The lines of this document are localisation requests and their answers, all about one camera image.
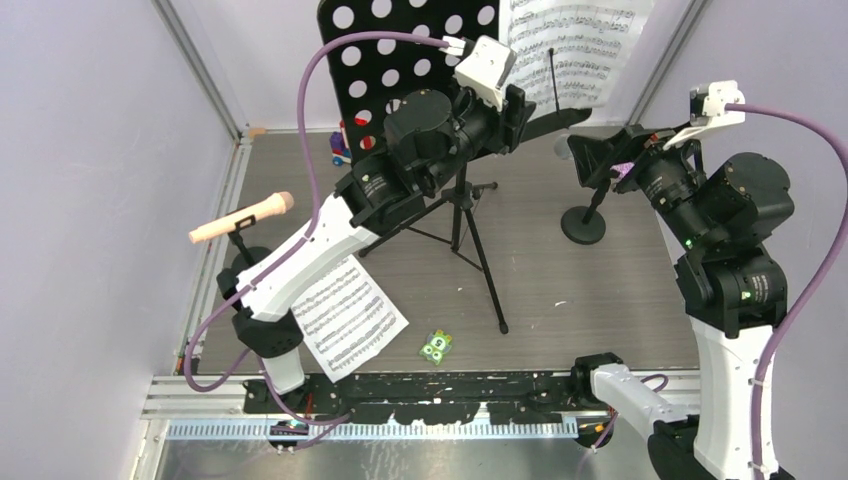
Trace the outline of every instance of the paper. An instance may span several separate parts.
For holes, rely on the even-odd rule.
[[[501,0],[500,41],[517,54],[506,83],[536,102],[534,118],[609,100],[653,0]],[[553,48],[554,75],[550,49]]]
[[[353,255],[309,287],[292,312],[332,382],[376,356],[409,325]]]

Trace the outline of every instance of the gray wood floor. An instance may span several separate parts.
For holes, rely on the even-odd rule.
[[[322,198],[345,171],[329,159],[327,134],[310,134]],[[362,263],[410,322],[360,371],[567,369],[575,357],[612,351],[631,368],[697,366],[697,351],[659,225],[639,193],[610,195],[600,211],[606,237],[593,246],[569,241],[559,219],[585,205],[574,165],[553,154],[556,135],[522,145],[508,157],[475,161],[469,180],[498,181],[476,205],[475,218],[510,325],[501,335],[481,273],[452,255],[447,245],[403,232]],[[278,246],[309,219],[309,185],[295,135],[257,137],[239,205],[274,191],[290,191],[295,208],[245,233],[248,245]],[[443,207],[416,226],[450,235],[452,208]],[[235,255],[230,248],[229,259]],[[470,234],[460,250],[476,260]],[[454,348],[439,367],[418,356],[427,334],[442,329]],[[229,319],[210,329],[200,370],[220,372],[244,347]],[[307,372],[320,371],[301,346]],[[240,372],[256,371],[253,361]]]

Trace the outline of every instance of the music stand tripod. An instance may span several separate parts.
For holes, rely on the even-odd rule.
[[[465,179],[467,171],[468,164],[463,166],[459,173],[456,174],[456,183],[453,188],[442,190],[441,196],[438,200],[431,203],[426,209],[422,210],[420,213],[410,217],[405,222],[398,225],[395,229],[389,231],[387,234],[380,237],[380,239],[374,242],[373,244],[360,250],[359,256],[365,257],[372,250],[386,243],[387,241],[389,241],[389,239],[402,232],[403,230],[409,230],[419,235],[424,235],[425,237],[432,238],[433,240],[438,240],[440,242],[447,243],[448,245],[450,245],[451,252],[453,252],[454,255],[465,260],[466,262],[468,262],[468,264],[472,265],[477,270],[483,272],[483,275],[486,277],[486,284],[489,287],[489,294],[492,296],[492,303],[495,306],[495,313],[498,316],[498,328],[500,329],[502,334],[506,335],[507,333],[509,333],[509,325],[507,325],[506,320],[503,316],[501,302],[500,300],[498,300],[498,292],[495,290],[495,282],[492,279],[492,272],[489,270],[489,263],[486,261],[486,253],[483,251],[483,243],[480,241],[480,232],[477,231],[477,223],[474,221],[474,212],[472,211],[472,207],[474,206],[473,200],[479,200],[480,197],[483,195],[483,190],[494,190],[498,188],[498,183],[493,182],[481,185],[472,185],[471,182],[468,182]],[[451,229],[450,240],[438,237],[431,233],[427,233],[412,226],[415,222],[436,211],[436,209],[446,203],[453,204],[453,227]],[[462,230],[463,215],[465,215],[465,220],[468,222],[468,230],[471,231],[471,238],[474,240],[474,247],[477,249],[477,257],[480,259],[480,265],[477,265],[471,259],[459,253],[459,246],[461,240],[460,230]]]

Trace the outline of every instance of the green toy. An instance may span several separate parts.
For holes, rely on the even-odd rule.
[[[445,335],[445,332],[436,330],[427,336],[427,344],[421,347],[418,354],[436,365],[442,363],[442,359],[450,352],[450,341],[453,337]]]

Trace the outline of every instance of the wooden microphone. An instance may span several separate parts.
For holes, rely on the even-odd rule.
[[[294,206],[294,198],[291,196],[291,193],[277,192],[259,203],[242,208],[225,217],[197,227],[189,232],[188,238],[191,240],[191,243],[209,240],[223,233],[232,232],[239,223],[244,222],[245,219],[251,216],[255,217],[258,222],[271,215],[286,213],[292,206]]]

